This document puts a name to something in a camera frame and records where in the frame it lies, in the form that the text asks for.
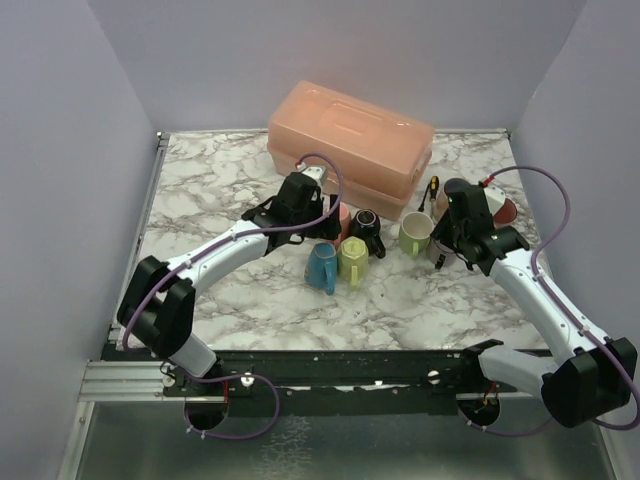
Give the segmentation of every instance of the pink plastic container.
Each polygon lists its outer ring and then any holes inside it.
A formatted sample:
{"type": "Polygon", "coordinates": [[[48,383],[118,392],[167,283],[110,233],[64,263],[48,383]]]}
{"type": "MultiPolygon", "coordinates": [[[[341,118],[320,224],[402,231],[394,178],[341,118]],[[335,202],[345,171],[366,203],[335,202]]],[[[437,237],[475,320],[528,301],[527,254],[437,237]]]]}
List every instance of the pink plastic container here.
{"type": "MultiPolygon", "coordinates": [[[[271,116],[267,148],[282,175],[306,153],[328,155],[345,178],[344,202],[397,220],[431,159],[433,133],[425,123],[301,82],[271,116]]],[[[337,190],[333,172],[325,189],[337,190]]]]}

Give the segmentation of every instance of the table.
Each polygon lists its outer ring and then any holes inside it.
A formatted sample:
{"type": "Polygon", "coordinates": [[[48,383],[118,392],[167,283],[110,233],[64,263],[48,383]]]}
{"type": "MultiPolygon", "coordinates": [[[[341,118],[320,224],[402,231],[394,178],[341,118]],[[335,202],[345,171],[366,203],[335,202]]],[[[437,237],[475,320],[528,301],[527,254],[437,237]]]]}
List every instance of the table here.
{"type": "MultiPolygon", "coordinates": [[[[140,258],[167,259],[223,233],[280,187],[265,131],[171,136],[140,258]]],[[[440,134],[405,213],[415,210],[432,175],[476,181],[513,165],[506,133],[440,134]]],[[[517,173],[499,177],[518,208],[514,226],[532,244],[535,224],[517,173]]],[[[383,260],[371,259],[363,286],[345,282],[334,296],[303,280],[313,241],[287,245],[219,281],[197,301],[194,332],[214,349],[449,349],[488,338],[514,348],[544,342],[508,295],[461,261],[436,271],[398,245],[398,222],[383,220],[383,260]]],[[[140,345],[132,337],[132,345],[140,345]]]]}

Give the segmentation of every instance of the blue mug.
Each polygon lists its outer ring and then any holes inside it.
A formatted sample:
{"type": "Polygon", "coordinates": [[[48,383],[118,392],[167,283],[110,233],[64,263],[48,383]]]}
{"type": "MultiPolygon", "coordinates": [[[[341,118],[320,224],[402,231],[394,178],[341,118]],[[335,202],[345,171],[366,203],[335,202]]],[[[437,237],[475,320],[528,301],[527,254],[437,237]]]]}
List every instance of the blue mug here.
{"type": "Polygon", "coordinates": [[[313,288],[333,295],[338,275],[338,256],[330,243],[319,243],[309,255],[304,280],[313,288]]]}

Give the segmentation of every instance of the black mug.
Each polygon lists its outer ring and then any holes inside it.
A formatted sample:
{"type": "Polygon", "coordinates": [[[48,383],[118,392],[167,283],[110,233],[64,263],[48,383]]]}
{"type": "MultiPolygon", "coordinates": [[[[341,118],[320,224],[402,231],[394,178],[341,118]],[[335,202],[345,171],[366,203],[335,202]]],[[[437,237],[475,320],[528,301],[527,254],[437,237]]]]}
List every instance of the black mug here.
{"type": "Polygon", "coordinates": [[[364,240],[369,255],[384,258],[387,254],[387,249],[380,239],[380,217],[373,210],[359,210],[351,220],[349,233],[364,240]]]}

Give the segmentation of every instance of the pink mug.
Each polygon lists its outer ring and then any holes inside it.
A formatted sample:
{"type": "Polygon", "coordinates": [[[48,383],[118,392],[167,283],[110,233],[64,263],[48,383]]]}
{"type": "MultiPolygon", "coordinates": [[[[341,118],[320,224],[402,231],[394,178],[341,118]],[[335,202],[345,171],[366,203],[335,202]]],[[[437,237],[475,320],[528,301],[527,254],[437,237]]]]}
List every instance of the pink mug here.
{"type": "Polygon", "coordinates": [[[333,241],[337,249],[340,244],[349,237],[349,225],[351,224],[351,212],[345,203],[340,202],[340,235],[333,241]]]}

